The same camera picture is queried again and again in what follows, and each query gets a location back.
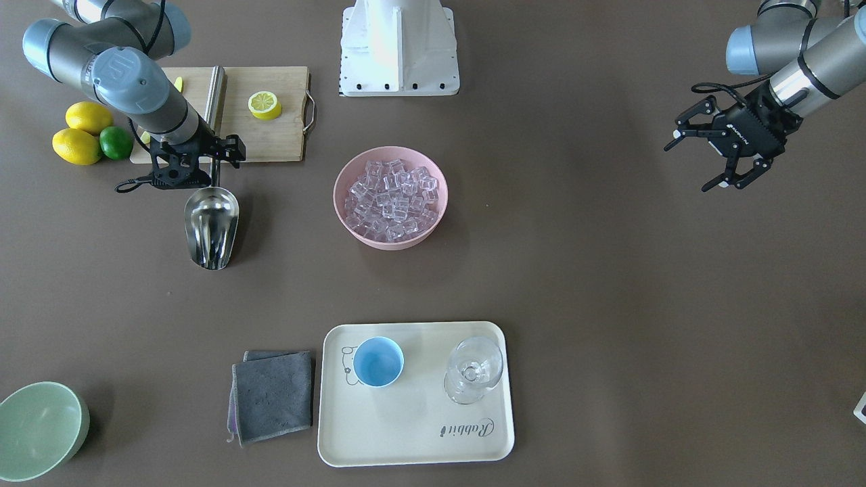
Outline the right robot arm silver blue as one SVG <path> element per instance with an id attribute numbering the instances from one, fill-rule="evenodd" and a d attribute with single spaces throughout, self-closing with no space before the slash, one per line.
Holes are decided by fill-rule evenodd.
<path id="1" fill-rule="evenodd" d="M 61 1 L 77 25 L 40 19 L 24 32 L 22 51 L 38 71 L 80 89 L 154 137 L 148 175 L 127 180 L 117 192 L 148 184 L 160 190 L 211 186 L 199 158 L 246 158 L 237 135 L 219 137 L 174 86 L 158 61 L 186 47 L 191 24 L 175 4 L 143 1 Z"/>

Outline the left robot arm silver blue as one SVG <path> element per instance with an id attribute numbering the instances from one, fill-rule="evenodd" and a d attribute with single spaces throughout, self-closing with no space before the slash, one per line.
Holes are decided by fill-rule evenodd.
<path id="1" fill-rule="evenodd" d="M 820 18 L 819 1 L 763 1 L 752 24 L 736 28 L 727 41 L 730 73 L 748 75 L 742 84 L 698 83 L 703 99 L 675 118 L 672 149 L 686 138 L 705 139 L 726 160 L 706 182 L 745 188 L 785 151 L 788 137 L 807 115 L 865 80 L 864 3 L 842 4 L 842 15 Z"/>

